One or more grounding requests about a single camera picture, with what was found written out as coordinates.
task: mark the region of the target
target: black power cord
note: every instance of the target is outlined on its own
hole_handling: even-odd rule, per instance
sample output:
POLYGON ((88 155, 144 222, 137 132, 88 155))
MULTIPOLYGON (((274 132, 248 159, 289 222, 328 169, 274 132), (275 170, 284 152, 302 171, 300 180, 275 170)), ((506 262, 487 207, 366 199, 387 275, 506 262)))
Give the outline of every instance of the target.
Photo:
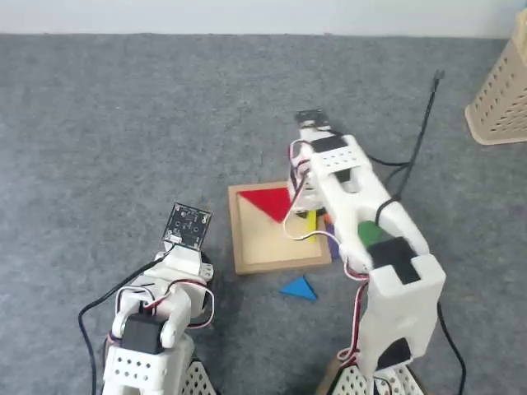
POLYGON ((124 280, 119 282, 117 285, 113 286, 108 292, 102 295, 99 299, 94 300, 93 302, 84 306, 79 312, 79 315, 77 316, 77 321, 79 322, 79 328, 81 329, 82 338, 84 339, 84 342, 86 343, 86 348, 88 349, 88 355, 90 356, 91 395, 96 395, 96 392, 97 392, 97 366, 96 366, 96 357, 93 351, 93 346, 91 345, 90 338, 88 337, 88 333, 84 326, 84 321, 83 321, 84 314, 87 311, 98 306, 99 304, 105 302, 109 297, 111 297, 115 292, 117 292, 119 288, 128 284, 135 277, 139 276, 141 273, 145 272, 146 270, 151 269, 152 267, 156 266, 159 262, 161 262, 163 259, 166 258, 166 256, 170 253, 170 251, 172 251, 174 247, 175 247, 175 244, 173 244, 172 247, 170 247, 170 249, 166 251, 162 256, 160 256, 158 259, 150 261, 146 265, 141 266, 138 270, 136 270, 135 272, 127 276, 124 280))
POLYGON ((377 213, 375 214, 375 224, 376 225, 379 225, 380 214, 382 213, 382 211, 387 206, 389 206, 391 203, 398 202, 402 198, 403 190, 406 187, 406 184, 408 183, 410 174, 412 173, 413 167, 415 166, 417 155, 419 154, 419 151, 421 150, 422 140, 425 137, 425 133, 427 132, 428 119, 430 118, 431 108, 434 105, 434 100, 436 99, 437 87, 439 86, 439 82, 441 81, 441 79, 443 79, 444 77, 445 77, 444 71, 442 70, 436 71, 436 74, 434 75, 434 79, 432 80, 431 93, 430 93, 430 98, 428 99, 427 109, 425 110, 425 115, 424 115, 424 118, 421 124, 421 132, 419 132, 419 134, 417 135, 417 141, 415 143, 415 146, 413 147, 412 156, 410 157, 410 160, 408 162, 399 162, 400 167, 394 170, 392 174, 389 175, 389 177, 386 180, 386 183, 388 183, 391 180, 391 178, 393 178, 399 171, 406 170, 406 172, 403 175, 403 179, 401 181, 401 184, 397 188, 397 191, 392 195, 393 197, 387 200, 386 202, 384 202, 383 204, 381 204, 379 208, 377 209, 377 213))
POLYGON ((467 366, 464 363, 463 356, 459 352, 458 347, 455 345, 454 340, 452 340, 450 332, 448 332, 448 328, 446 327, 445 323, 445 317, 443 316, 443 308, 441 307, 441 302, 437 302, 437 317, 439 318, 439 324, 441 325, 441 329, 443 329, 443 333, 445 334, 446 340, 448 341, 448 344, 450 344, 450 348, 454 352, 455 357, 458 359, 459 365, 461 365, 461 380, 459 381, 458 395, 463 395, 464 383, 467 380, 467 366))
MULTIPOLYGON (((392 202, 398 202, 402 198, 403 190, 406 187, 408 180, 410 178, 410 173, 412 172, 412 169, 415 166, 417 154, 419 153, 419 150, 421 149, 422 140, 427 131, 428 119, 430 118, 431 107, 433 106, 434 100, 436 98, 437 87, 439 86, 439 82, 441 81, 442 78, 444 78, 444 76, 445 76, 445 72, 436 71, 436 74, 434 76, 432 86, 431 86, 431 94, 430 94, 430 98, 428 99, 427 109, 425 111, 425 115, 422 121, 421 132, 417 136, 417 141, 413 148, 413 153, 412 153, 410 160, 408 162, 398 162, 399 167, 395 169, 394 171, 392 171, 385 181, 385 185, 388 185, 390 180, 397 173, 406 170, 406 172, 403 175, 403 179, 401 180, 401 184, 397 188, 396 192, 393 194, 393 197, 387 200, 386 202, 384 202, 383 204, 381 204, 379 208, 377 209, 377 213, 375 214, 375 224, 376 225, 379 225, 380 214, 385 209, 385 207, 387 207, 392 202)), ((397 165, 394 162, 385 162, 383 160, 378 160, 377 158, 372 159, 372 157, 370 157, 370 159, 382 165, 397 167, 397 165)), ((443 333, 445 334, 446 340, 448 341, 450 348, 454 352, 455 357, 457 358, 461 366, 461 380, 459 382, 458 395, 463 395, 464 385, 467 379, 467 366, 464 362, 463 356, 458 350, 458 347, 455 345, 454 340, 452 339, 452 336, 450 335, 448 331, 448 328, 446 327, 445 317, 443 316, 443 310, 441 308, 441 303, 439 301, 437 302, 437 317, 441 325, 441 329, 443 330, 443 333)))

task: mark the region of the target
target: gray carpet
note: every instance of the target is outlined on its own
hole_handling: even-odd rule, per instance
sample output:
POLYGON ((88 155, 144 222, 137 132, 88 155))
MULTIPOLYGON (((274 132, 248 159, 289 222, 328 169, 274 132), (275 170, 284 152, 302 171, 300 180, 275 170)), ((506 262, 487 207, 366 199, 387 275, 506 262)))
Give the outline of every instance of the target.
MULTIPOLYGON (((324 107, 371 154, 408 157, 404 204, 447 272, 443 308, 467 393, 527 392, 527 147, 480 146, 463 110, 504 42, 234 36, 0 36, 0 388, 89 391, 77 311, 149 260, 174 200, 211 209, 214 324, 197 353, 226 395, 309 394, 346 346, 356 285, 309 271, 237 277, 227 186, 284 179, 298 109, 324 107)), ((386 169, 379 168, 386 174, 386 169)), ((86 319, 98 356, 112 302, 86 319)), ((459 366, 436 331, 414 364, 435 394, 459 366)))

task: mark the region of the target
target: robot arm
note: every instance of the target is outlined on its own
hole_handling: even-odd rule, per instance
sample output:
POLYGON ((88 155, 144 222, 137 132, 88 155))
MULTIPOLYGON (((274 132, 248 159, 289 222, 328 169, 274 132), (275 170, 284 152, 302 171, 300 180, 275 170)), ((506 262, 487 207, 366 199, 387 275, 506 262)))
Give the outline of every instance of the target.
POLYGON ((365 249, 357 226, 374 221, 390 195, 353 136, 332 132, 320 110, 300 112, 296 120, 301 139, 293 142, 290 158, 294 145, 301 149, 291 158, 288 187, 298 197, 292 210, 325 209, 346 267, 368 280, 368 306, 353 350, 357 365, 366 377, 406 365, 426 352, 445 273, 399 202, 386 206, 378 218, 394 238, 365 249), (300 193, 298 185, 305 185, 300 193))
MULTIPOLYGON (((161 262, 116 295, 103 395, 179 395, 194 353, 185 333, 203 313, 213 268, 199 251, 210 213, 176 203, 161 262)), ((194 328, 202 328, 210 319, 194 328)))

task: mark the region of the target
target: circuit board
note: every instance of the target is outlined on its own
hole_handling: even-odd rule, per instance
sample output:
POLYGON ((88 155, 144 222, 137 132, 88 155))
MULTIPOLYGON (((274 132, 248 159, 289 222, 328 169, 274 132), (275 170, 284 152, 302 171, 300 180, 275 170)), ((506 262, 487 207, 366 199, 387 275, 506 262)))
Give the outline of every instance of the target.
POLYGON ((163 240, 200 250, 211 217, 209 211, 176 202, 166 223, 163 240))

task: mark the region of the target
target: white wire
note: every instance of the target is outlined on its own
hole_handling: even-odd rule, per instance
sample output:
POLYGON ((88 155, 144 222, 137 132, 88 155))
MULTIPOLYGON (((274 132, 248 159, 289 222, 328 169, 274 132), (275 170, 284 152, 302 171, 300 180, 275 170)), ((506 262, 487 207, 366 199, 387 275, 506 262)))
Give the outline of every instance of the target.
POLYGON ((291 163, 291 165, 293 164, 292 161, 293 161, 293 154, 295 153, 295 145, 298 143, 310 144, 310 142, 308 142, 307 140, 303 138, 297 138, 296 140, 293 140, 291 144, 289 144, 289 150, 287 154, 289 156, 289 162, 291 163))
MULTIPOLYGON (((305 240, 305 239, 309 239, 311 236, 315 236, 315 235, 323 235, 323 236, 326 236, 326 237, 329 237, 330 239, 332 239, 337 244, 337 246, 340 248, 340 244, 341 243, 340 243, 340 240, 337 238, 337 236, 332 235, 331 233, 326 232, 324 230, 313 230, 312 232, 307 233, 306 235, 302 235, 302 236, 293 236, 287 231, 287 220, 289 219, 289 216, 291 215, 291 213, 293 211, 293 207, 295 206, 296 201, 299 199, 300 195, 302 194, 302 189, 305 187, 305 182, 307 180, 307 174, 308 173, 309 173, 309 170, 307 170, 304 173, 304 175, 302 176, 302 179, 300 181, 300 184, 298 185, 297 189, 295 190, 295 195, 293 197, 293 200, 291 201, 291 205, 289 206, 289 210, 287 210, 287 214, 284 217, 284 219, 282 220, 282 231, 283 231, 284 235, 287 236, 287 238, 289 238, 291 240, 296 240, 296 241, 302 241, 302 240, 305 240)), ((347 264, 347 259, 343 259, 344 274, 346 275, 347 278, 351 278, 354 281, 365 281, 365 280, 368 279, 367 275, 365 275, 365 276, 355 276, 355 275, 353 275, 352 273, 349 272, 348 268, 349 268, 349 266, 347 264)))
POLYGON ((119 312, 121 296, 123 292, 126 290, 141 290, 150 296, 150 299, 152 300, 151 303, 153 303, 154 301, 154 295, 152 294, 152 291, 146 288, 145 286, 121 286, 119 290, 117 291, 117 295, 115 296, 115 314, 119 312))
POLYGON ((199 325, 195 325, 195 326, 189 326, 189 329, 200 329, 200 328, 205 328, 205 327, 208 326, 208 324, 211 323, 212 320, 214 319, 214 313, 216 312, 216 301, 215 301, 215 298, 214 298, 214 292, 212 292, 211 290, 209 290, 206 286, 203 286, 203 289, 205 290, 205 292, 207 292, 207 293, 211 296, 211 301, 212 301, 211 315, 210 315, 210 317, 208 318, 208 320, 205 321, 204 323, 200 323, 199 325))
POLYGON ((304 174, 304 176, 302 177, 302 180, 300 181, 300 185, 298 186, 297 190, 295 191, 295 197, 293 198, 293 201, 291 202, 291 205, 289 206, 289 210, 287 211, 287 214, 286 214, 285 218, 282 220, 283 233, 289 239, 297 240, 297 241, 309 239, 311 236, 314 236, 314 235, 323 235, 323 236, 329 237, 330 239, 333 239, 333 241, 335 243, 337 243, 337 245, 340 245, 340 241, 337 239, 337 237, 335 237, 335 235, 332 235, 329 232, 326 232, 324 230, 313 230, 312 232, 310 232, 310 233, 308 233, 306 235, 302 235, 302 236, 293 236, 287 231, 287 220, 289 219, 289 216, 291 215, 291 213, 293 211, 293 207, 295 206, 296 201, 298 200, 298 198, 300 197, 300 195, 302 193, 302 189, 305 186, 306 177, 307 177, 307 174, 304 174))
POLYGON ((190 281, 178 281, 174 284, 172 284, 170 286, 170 288, 168 289, 166 295, 163 295, 161 298, 157 298, 156 300, 153 300, 150 304, 154 304, 154 303, 157 303, 157 302, 162 302, 163 300, 165 300, 167 297, 170 296, 170 294, 172 293, 172 286, 177 286, 178 284, 186 284, 186 285, 189 285, 189 286, 197 286, 197 287, 200 287, 200 288, 203 288, 205 290, 205 292, 207 292, 210 296, 211 296, 211 301, 212 301, 212 311, 211 311, 211 315, 210 317, 208 318, 208 320, 202 324, 199 324, 197 326, 189 326, 189 329, 200 329, 200 328, 205 328, 209 323, 212 322, 212 319, 214 318, 214 314, 216 312, 216 298, 214 296, 214 293, 209 290, 207 288, 207 286, 205 285, 202 285, 202 284, 196 284, 194 282, 190 282, 190 281))

